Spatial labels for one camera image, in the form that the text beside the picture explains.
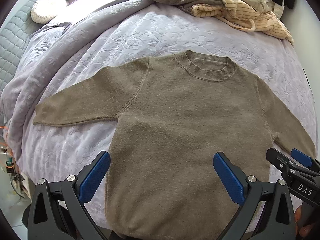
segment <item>tile floor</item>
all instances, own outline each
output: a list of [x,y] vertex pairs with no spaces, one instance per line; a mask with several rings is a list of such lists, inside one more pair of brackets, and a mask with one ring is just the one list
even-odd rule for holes
[[29,204],[29,199],[22,199],[14,192],[9,175],[0,170],[0,208],[21,240],[27,240],[27,229],[21,219]]

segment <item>sweater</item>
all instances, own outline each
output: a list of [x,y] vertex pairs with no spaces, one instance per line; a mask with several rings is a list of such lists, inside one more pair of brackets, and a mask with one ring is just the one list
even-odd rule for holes
[[273,141],[315,156],[298,119],[259,77],[229,57],[190,50],[104,67],[46,98],[34,124],[118,120],[109,148],[106,217],[141,239],[215,239],[235,214],[216,152],[268,181]]

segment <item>drawstring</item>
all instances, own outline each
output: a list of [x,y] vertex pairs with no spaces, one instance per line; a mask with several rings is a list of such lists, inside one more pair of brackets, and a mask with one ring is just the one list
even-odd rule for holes
[[240,30],[240,31],[243,31],[243,32],[254,32],[256,30],[256,25],[254,24],[254,21],[250,18],[249,19],[249,22],[251,23],[251,28],[248,29],[248,28],[244,28],[244,27],[241,27],[239,25],[236,25],[236,24],[233,24],[232,22],[228,21],[227,19],[221,17],[221,16],[215,16],[217,19],[221,20],[222,22],[228,24],[229,26],[237,29],[237,30]]

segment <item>metal screw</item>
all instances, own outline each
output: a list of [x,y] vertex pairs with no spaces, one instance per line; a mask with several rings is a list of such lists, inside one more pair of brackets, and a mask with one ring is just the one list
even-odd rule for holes
[[39,184],[39,185],[44,184],[44,182],[45,182],[45,179],[39,179],[39,180],[38,180],[38,184]]
[[67,180],[68,181],[74,181],[76,179],[76,176],[75,175],[69,175],[68,177],[67,177]]
[[257,181],[257,178],[255,176],[249,176],[248,180],[250,182],[256,182]]
[[279,184],[282,185],[282,186],[284,186],[284,185],[285,185],[285,181],[284,181],[283,179],[280,179],[280,180],[279,180]]

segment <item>quilted mattress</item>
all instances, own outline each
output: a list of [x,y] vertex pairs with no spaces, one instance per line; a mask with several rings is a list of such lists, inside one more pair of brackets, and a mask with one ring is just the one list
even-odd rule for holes
[[[0,32],[0,95],[14,77],[28,36],[43,26],[35,23],[30,16],[31,8],[36,1],[29,0]],[[4,125],[2,112],[0,125]]]

